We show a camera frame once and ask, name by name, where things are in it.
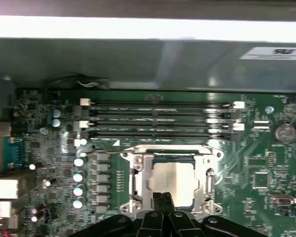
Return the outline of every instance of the blue capacitor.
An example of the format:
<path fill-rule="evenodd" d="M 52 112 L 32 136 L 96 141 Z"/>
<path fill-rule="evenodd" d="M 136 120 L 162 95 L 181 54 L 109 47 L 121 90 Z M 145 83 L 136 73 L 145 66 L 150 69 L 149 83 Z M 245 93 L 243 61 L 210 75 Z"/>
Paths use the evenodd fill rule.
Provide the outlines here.
<path fill-rule="evenodd" d="M 59 119 L 53 119 L 52 121 L 51 121 L 51 125 L 53 126 L 53 127 L 59 127 L 60 126 L 60 121 L 59 121 Z"/>
<path fill-rule="evenodd" d="M 53 116 L 54 118 L 59 118 L 60 115 L 61 115 L 61 112 L 60 112 L 59 110 L 53 110 L 53 112 L 52 112 L 52 116 Z"/>

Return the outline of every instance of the label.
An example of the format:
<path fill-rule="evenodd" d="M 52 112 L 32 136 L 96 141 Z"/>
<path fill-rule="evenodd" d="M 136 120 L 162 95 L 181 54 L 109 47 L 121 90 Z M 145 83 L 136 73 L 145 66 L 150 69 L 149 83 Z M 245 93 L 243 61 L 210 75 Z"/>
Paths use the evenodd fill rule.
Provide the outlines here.
<path fill-rule="evenodd" d="M 296 48 L 255 47 L 240 59 L 251 60 L 296 60 Z"/>

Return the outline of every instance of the cable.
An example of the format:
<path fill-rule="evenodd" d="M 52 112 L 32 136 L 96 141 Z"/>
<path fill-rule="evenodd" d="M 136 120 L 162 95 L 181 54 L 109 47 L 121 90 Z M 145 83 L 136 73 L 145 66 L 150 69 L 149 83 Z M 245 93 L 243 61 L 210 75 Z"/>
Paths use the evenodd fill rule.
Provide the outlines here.
<path fill-rule="evenodd" d="M 63 83 L 70 83 L 72 81 L 77 82 L 78 84 L 91 88 L 91 87 L 97 87 L 99 89 L 108 90 L 109 88 L 106 85 L 102 85 L 101 83 L 98 83 L 98 81 L 105 81 L 108 80 L 108 77 L 104 76 L 87 76 L 81 73 L 71 73 L 71 75 L 64 76 L 64 77 L 58 77 L 58 78 L 48 78 L 45 80 L 43 87 L 42 87 L 42 97 L 44 102 L 47 101 L 47 93 L 48 89 L 51 87 L 55 87 L 57 85 L 63 84 Z"/>
<path fill-rule="evenodd" d="M 11 237 L 11 235 L 3 229 L 0 229 L 0 234 L 3 234 L 4 237 Z"/>
<path fill-rule="evenodd" d="M 90 82 L 90 83 L 87 83 L 87 84 L 83 84 L 79 80 L 77 80 L 77 83 L 80 84 L 80 85 L 82 85 L 82 86 L 84 86 L 84 87 L 88 87 L 88 88 L 99 85 L 97 82 Z"/>

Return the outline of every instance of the capacitor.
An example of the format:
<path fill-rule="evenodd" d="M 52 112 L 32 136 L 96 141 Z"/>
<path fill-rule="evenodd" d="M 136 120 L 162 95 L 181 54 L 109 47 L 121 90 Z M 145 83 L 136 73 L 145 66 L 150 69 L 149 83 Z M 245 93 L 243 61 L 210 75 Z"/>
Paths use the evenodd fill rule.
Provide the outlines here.
<path fill-rule="evenodd" d="M 30 170 L 36 170 L 36 169 L 39 169 L 39 168 L 42 168 L 42 167 L 44 167 L 44 165 L 40 161 L 32 163 L 32 164 L 29 165 Z"/>
<path fill-rule="evenodd" d="M 53 127 L 59 127 L 59 126 L 60 126 L 60 120 L 57 119 L 57 118 L 53 119 L 53 120 L 51 121 L 51 125 L 52 125 Z"/>
<path fill-rule="evenodd" d="M 86 187 L 83 184 L 79 184 L 77 187 L 74 188 L 74 195 L 81 196 L 85 192 Z"/>
<path fill-rule="evenodd" d="M 45 186 L 46 187 L 50 187 L 52 184 L 55 184 L 56 182 L 57 182 L 57 179 L 56 178 L 52 178 L 52 179 L 46 180 L 45 181 Z"/>
<path fill-rule="evenodd" d="M 44 211 L 39 211 L 38 213 L 36 213 L 34 216 L 31 217 L 31 221 L 36 222 L 40 218 L 42 218 L 44 215 L 45 215 Z"/>
<path fill-rule="evenodd" d="M 86 176 L 86 173 L 81 170 L 77 174 L 74 174 L 73 179 L 76 182 L 81 182 L 85 176 Z"/>
<path fill-rule="evenodd" d="M 81 139 L 81 140 L 80 140 L 80 144 L 81 144 L 82 146 L 87 145 L 87 143 L 88 143 L 87 139 Z"/>
<path fill-rule="evenodd" d="M 53 112 L 52 112 L 52 116 L 53 116 L 54 118 L 59 118 L 60 115 L 61 115 L 61 112 L 60 112 L 59 110 L 53 110 Z"/>
<path fill-rule="evenodd" d="M 85 198 L 84 197 L 78 197 L 77 200 L 74 201 L 73 206 L 76 209 L 82 208 L 82 206 L 85 204 Z"/>
<path fill-rule="evenodd" d="M 36 207 L 34 207 L 32 210 L 31 210 L 31 213 L 32 214 L 36 214 L 38 213 L 39 211 L 42 211 L 44 208 L 46 207 L 46 205 L 41 202 L 40 204 L 38 204 Z"/>
<path fill-rule="evenodd" d="M 74 159 L 74 165 L 77 167 L 83 166 L 87 162 L 87 157 L 79 157 Z"/>

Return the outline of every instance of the red wire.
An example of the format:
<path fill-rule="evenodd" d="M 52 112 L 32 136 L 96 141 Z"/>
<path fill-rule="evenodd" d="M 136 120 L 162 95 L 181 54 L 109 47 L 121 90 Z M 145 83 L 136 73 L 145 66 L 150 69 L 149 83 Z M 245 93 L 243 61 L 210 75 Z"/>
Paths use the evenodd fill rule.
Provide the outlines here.
<path fill-rule="evenodd" d="M 0 234 L 3 234 L 4 237 L 11 237 L 11 235 L 3 229 L 0 229 Z"/>

